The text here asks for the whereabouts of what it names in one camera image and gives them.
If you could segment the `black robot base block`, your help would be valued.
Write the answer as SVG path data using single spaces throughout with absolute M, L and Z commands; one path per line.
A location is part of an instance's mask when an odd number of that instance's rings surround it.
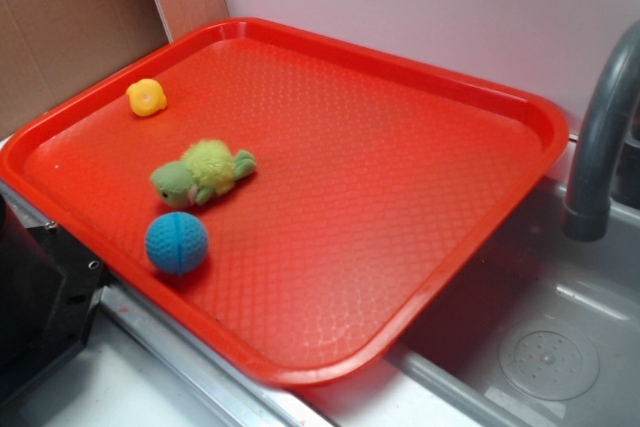
M 87 342 L 104 285 L 102 259 L 63 227 L 26 227 L 1 201 L 1 405 Z

